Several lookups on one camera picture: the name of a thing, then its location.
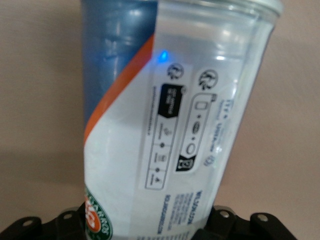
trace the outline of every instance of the cup lid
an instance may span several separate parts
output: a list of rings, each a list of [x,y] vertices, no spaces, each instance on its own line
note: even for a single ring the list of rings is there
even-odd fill
[[[247,0],[247,1],[265,6],[275,11],[278,15],[281,15],[284,11],[284,5],[279,0]]]

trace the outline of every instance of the green logo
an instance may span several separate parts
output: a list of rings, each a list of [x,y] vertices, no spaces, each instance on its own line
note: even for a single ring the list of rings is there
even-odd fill
[[[92,240],[110,240],[113,234],[111,221],[100,204],[85,188],[85,230]]]

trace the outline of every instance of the icon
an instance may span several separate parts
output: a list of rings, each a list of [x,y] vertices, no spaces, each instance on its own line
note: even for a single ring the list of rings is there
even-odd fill
[[[206,110],[208,107],[208,102],[207,101],[197,101],[195,103],[195,109],[197,110]]]
[[[190,170],[194,165],[193,159],[179,159],[177,170]]]
[[[158,178],[158,177],[156,177],[154,181],[155,181],[156,183],[162,184],[162,180],[161,180],[160,178]]]
[[[217,97],[217,94],[212,94],[211,102],[215,102],[217,100]]]
[[[196,121],[193,125],[193,128],[192,128],[192,133],[193,134],[196,134],[200,129],[200,122],[199,121]]]
[[[165,129],[163,129],[163,132],[166,136],[169,136],[172,134],[172,131],[170,131],[167,127]]]
[[[206,70],[199,77],[199,86],[202,90],[212,89],[218,82],[218,73],[215,70]]]
[[[157,154],[155,157],[155,161],[164,163],[165,161],[167,161],[167,155]]]
[[[184,68],[179,63],[174,63],[168,67],[166,73],[171,80],[179,79],[184,75]]]
[[[190,143],[187,147],[186,147],[186,153],[187,154],[193,154],[196,150],[196,145],[194,143]]]
[[[214,156],[208,156],[206,160],[204,161],[204,164],[206,167],[212,165],[215,162],[216,158]]]

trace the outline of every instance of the logo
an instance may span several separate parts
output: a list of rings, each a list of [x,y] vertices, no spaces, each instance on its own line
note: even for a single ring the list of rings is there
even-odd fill
[[[85,188],[85,229],[92,240],[110,240],[111,221],[94,196]]]
[[[179,63],[171,64],[166,71],[171,80],[179,79],[184,75],[184,68]]]
[[[218,82],[218,73],[215,70],[206,70],[199,77],[199,86],[202,90],[212,89]]]
[[[195,160],[196,160],[196,155],[192,156],[192,157],[184,157],[182,155],[179,156],[179,159],[178,159],[178,164],[176,166],[176,171],[177,172],[181,172],[181,171],[189,171],[193,168],[193,166],[195,165]]]
[[[208,157],[205,159],[203,165],[205,165],[206,167],[208,167],[208,166],[214,164],[214,163],[215,163],[215,160],[216,160],[216,158],[215,158],[214,156],[208,156]]]

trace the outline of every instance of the clear plastic cup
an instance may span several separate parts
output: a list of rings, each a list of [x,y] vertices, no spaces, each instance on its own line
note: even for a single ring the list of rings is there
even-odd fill
[[[86,234],[206,224],[278,0],[82,0]]]

